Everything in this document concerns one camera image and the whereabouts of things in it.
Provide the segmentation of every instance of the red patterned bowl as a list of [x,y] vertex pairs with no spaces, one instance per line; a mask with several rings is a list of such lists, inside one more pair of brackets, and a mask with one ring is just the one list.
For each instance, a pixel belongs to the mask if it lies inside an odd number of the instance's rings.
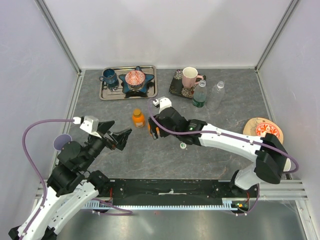
[[144,85],[146,76],[142,71],[133,70],[125,75],[126,83],[135,89],[141,88]]
[[278,139],[280,138],[280,131],[278,128],[268,122],[261,122],[259,123],[256,128],[255,132],[257,136],[264,137],[267,133],[275,135]]

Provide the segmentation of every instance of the patterned black tray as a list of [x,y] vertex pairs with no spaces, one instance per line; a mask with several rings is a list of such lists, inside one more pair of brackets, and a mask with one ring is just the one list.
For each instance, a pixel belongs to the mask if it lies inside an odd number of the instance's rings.
[[[182,84],[182,75],[183,75],[182,71],[183,71],[182,69],[177,69],[175,71],[172,82],[170,84],[169,93],[180,96],[180,97],[192,99],[194,95],[195,87],[197,85],[191,88],[185,88]],[[207,78],[206,75],[203,75],[203,74],[199,74],[199,75],[203,76],[203,79],[206,80]]]

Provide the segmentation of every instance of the wall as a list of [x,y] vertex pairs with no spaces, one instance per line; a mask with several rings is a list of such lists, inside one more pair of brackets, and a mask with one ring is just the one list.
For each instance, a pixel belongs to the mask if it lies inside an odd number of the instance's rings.
[[[65,118],[77,79],[35,1],[0,1],[0,238],[30,214],[39,179],[21,139],[30,124]],[[27,148],[47,178],[61,123],[37,126]]]
[[267,99],[284,145],[300,163],[320,223],[320,2],[302,0],[261,69]]
[[290,0],[46,0],[81,68],[255,66]]

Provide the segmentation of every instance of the orange bottle cap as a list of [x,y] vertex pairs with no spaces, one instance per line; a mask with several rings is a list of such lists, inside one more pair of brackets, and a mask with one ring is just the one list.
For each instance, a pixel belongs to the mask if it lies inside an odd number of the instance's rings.
[[135,110],[133,110],[133,115],[135,117],[140,117],[141,116],[141,110],[139,108],[136,108]]

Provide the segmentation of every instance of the pink mug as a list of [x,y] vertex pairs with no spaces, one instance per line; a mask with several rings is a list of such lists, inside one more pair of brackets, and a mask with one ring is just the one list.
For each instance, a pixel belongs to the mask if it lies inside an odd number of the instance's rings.
[[186,89],[192,88],[198,82],[196,82],[197,78],[204,79],[203,76],[198,75],[197,69],[194,67],[188,66],[182,71],[182,85]]

